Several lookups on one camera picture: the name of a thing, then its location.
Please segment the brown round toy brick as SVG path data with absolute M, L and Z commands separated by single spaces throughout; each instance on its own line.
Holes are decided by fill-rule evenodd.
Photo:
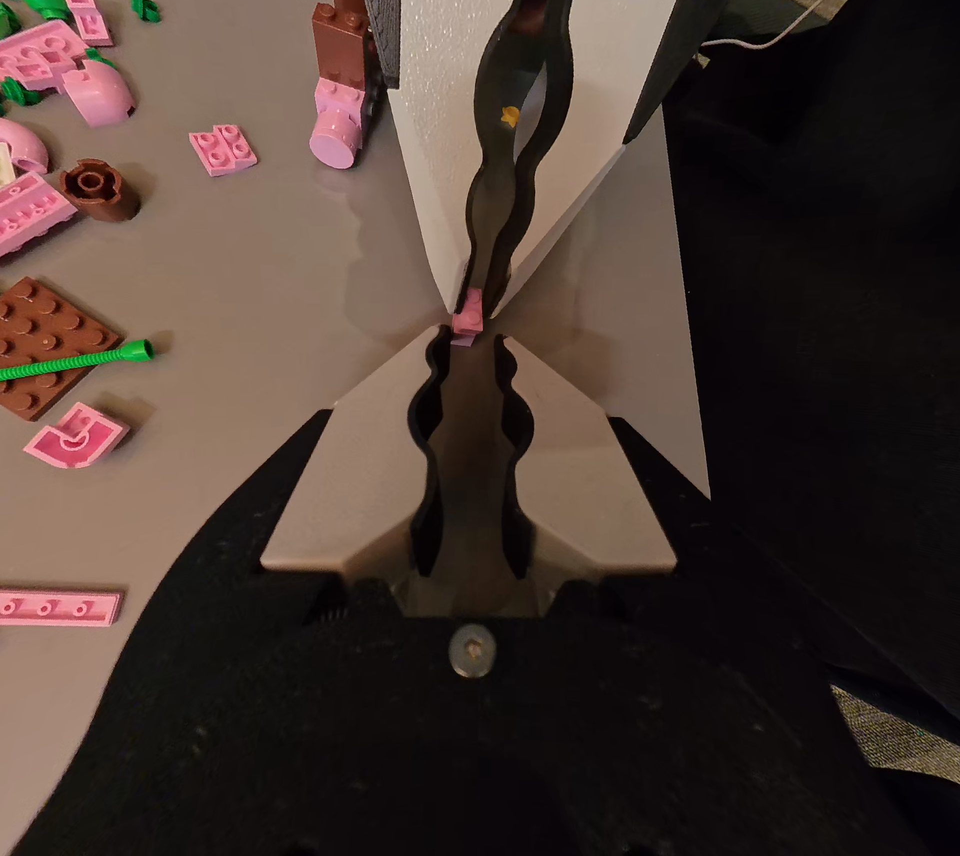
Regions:
M 138 191 L 110 164 L 81 158 L 58 174 L 58 188 L 83 215 L 104 223 L 131 220 L 141 209 Z

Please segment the small pink toy brick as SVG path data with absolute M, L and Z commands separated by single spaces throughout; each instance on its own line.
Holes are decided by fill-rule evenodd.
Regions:
M 451 320 L 451 346 L 472 346 L 484 328 L 482 291 L 469 287 L 460 312 Z

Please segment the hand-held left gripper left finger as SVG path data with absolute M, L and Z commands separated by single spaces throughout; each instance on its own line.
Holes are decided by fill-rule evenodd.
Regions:
M 428 327 L 334 405 L 261 555 L 270 571 L 401 585 L 437 562 L 444 510 L 430 438 L 451 330 Z

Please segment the green toy rod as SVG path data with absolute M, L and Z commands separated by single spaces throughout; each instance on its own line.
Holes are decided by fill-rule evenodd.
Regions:
M 146 362 L 155 357 L 154 351 L 154 347 L 149 340 L 139 340 L 100 353 L 76 355 L 1 369 L 1 380 L 25 379 L 54 372 L 87 369 L 120 361 Z

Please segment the pink brown brick assembly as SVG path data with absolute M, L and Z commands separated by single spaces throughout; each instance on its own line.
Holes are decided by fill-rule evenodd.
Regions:
M 312 16 L 317 118 L 309 148 L 335 169 L 354 166 L 385 91 L 365 0 L 320 2 Z

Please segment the brown square toy plate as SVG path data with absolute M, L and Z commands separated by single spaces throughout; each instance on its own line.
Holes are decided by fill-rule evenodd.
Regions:
M 102 353 L 123 343 L 120 333 L 31 277 L 1 296 L 1 369 Z M 34 421 L 65 396 L 90 367 L 1 381 L 1 406 Z

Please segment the pile of pink toy bricks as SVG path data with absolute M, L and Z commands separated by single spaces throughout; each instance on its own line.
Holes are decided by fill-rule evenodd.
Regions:
M 306 149 L 321 0 L 37 1 L 2 38 L 2 294 L 31 277 L 158 357 L 2 408 L 2 634 L 79 645 L 330 387 L 349 247 Z M 68 202 L 88 157 L 138 215 Z

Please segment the person's right hand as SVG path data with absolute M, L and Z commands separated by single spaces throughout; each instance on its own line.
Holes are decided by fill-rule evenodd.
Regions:
M 521 0 L 507 33 L 527 40 L 542 41 L 550 0 Z

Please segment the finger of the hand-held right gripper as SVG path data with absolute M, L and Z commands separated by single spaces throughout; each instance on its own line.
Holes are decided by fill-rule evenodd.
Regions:
M 513 0 L 400 0 L 395 129 L 430 270 L 454 311 L 473 246 L 469 193 L 482 163 L 481 58 Z
M 627 130 L 678 0 L 552 0 L 546 94 L 514 164 L 513 207 L 486 280 L 486 310 L 507 305 L 625 148 Z

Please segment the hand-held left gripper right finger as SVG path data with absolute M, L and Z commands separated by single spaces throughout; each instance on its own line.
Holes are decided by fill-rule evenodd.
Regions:
M 562 586 L 670 573 L 676 554 L 606 412 L 515 339 L 494 375 L 510 442 L 503 554 L 549 610 Z

